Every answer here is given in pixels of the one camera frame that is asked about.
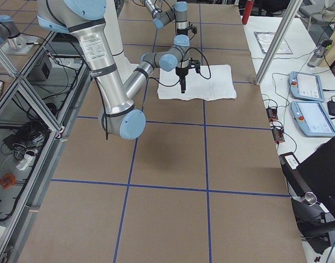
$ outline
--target white towel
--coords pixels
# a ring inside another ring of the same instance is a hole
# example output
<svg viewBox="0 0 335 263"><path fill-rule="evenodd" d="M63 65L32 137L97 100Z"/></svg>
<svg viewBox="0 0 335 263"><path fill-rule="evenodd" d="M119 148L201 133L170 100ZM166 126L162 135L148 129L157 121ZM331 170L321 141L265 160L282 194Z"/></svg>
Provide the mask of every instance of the white towel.
<svg viewBox="0 0 335 263"><path fill-rule="evenodd" d="M186 92L181 94L180 84L173 87L164 87L159 84L158 96L161 100L166 99L235 99L237 94L232 84L231 67L229 65L210 66L211 79L204 79L197 74L194 69L189 70L186 76ZM201 66L200 72L204 77L209 76L207 66ZM166 72L160 69L160 83L164 85L173 85L178 81L175 70Z"/></svg>

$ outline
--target red cylinder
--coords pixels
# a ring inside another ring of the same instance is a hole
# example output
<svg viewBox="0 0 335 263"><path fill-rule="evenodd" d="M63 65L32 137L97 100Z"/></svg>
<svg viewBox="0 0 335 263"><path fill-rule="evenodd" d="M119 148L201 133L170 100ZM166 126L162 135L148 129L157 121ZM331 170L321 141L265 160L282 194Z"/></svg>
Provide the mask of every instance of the red cylinder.
<svg viewBox="0 0 335 263"><path fill-rule="evenodd" d="M243 18L242 18L243 25L246 25L246 23L248 23L248 19L251 14L251 10L253 9L253 5L254 5L254 0L246 1L245 10L243 13Z"/></svg>

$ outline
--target white screen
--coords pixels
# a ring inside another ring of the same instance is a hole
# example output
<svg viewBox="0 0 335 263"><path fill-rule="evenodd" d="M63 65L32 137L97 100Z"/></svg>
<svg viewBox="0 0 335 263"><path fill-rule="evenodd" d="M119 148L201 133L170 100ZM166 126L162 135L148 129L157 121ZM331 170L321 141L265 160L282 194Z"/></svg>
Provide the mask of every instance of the white screen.
<svg viewBox="0 0 335 263"><path fill-rule="evenodd" d="M309 130L312 133L332 133L325 114L316 103L298 103Z"/></svg>
<svg viewBox="0 0 335 263"><path fill-rule="evenodd" d="M319 89L315 76L298 74L298 87L301 96L319 99Z"/></svg>

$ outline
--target black monitor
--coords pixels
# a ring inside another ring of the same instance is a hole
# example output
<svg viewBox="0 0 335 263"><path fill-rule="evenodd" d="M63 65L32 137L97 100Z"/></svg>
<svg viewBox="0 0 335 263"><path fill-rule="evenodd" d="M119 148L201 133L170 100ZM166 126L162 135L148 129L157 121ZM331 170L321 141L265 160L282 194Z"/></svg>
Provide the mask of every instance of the black monitor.
<svg viewBox="0 0 335 263"><path fill-rule="evenodd" d="M335 137L297 167L302 178L335 218Z"/></svg>

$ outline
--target white desk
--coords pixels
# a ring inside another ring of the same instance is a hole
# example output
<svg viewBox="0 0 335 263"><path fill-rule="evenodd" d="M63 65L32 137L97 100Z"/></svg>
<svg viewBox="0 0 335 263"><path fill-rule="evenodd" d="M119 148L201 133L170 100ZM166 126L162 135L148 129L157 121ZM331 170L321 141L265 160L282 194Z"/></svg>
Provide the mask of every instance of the white desk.
<svg viewBox="0 0 335 263"><path fill-rule="evenodd" d="M264 58L264 54L261 52L261 49L258 45L257 40L255 39L254 32L255 31L268 31L268 32L276 32L277 27L281 21L281 18L268 18L268 17L258 17L251 16L247 25L244 26L245 35L249 44L249 48L252 54L252 58ZM276 55L276 58L297 58L304 54L313 51L316 44L311 39L304 25L300 21L300 19L294 19L291 27L289 28L285 40L289 44L290 48L293 51L292 55ZM286 101L275 94L275 87L272 81L273 73L282 73L289 74L292 71L299 71L301 67L301 72L306 73L318 73L325 70L328 70L328 67L316 67L309 68L306 63L311 55L303 56L300 59L275 59L273 60L269 71L267 72L264 81L261 83L261 92L263 94L267 94L271 99L275 100L278 105L286 105ZM255 70L258 71L262 59L253 59L253 64ZM335 89L335 77L331 71L319 74L322 86L324 89ZM275 83L277 86L277 93L281 94L284 97L288 96L288 76L282 75L274 75ZM332 95L335 93L325 92L326 101L323 103L327 110L327 101L330 99ZM288 97L289 101L293 101L291 96ZM283 107L278 109L278 116L280 121L283 123L285 120L285 132L292 136L297 143L297 151L295 155L299 159L299 161L305 160L308 156L310 156L318 146L325 143L329 140L329 138L307 138L303 136L301 131L295 125L292 113L290 110L290 106L287 107L286 113ZM294 151L295 145L294 142L285 135L285 143L279 145L278 154L282 154L285 152ZM307 242L303 242L303 247L305 250L305 254L307 257L307 262L313 262L317 255L310 245ZM326 261L327 254L329 249L326 249L324 255L321 258L321 262ZM331 256L329 263L335 263L335 248L333 254Z"/></svg>

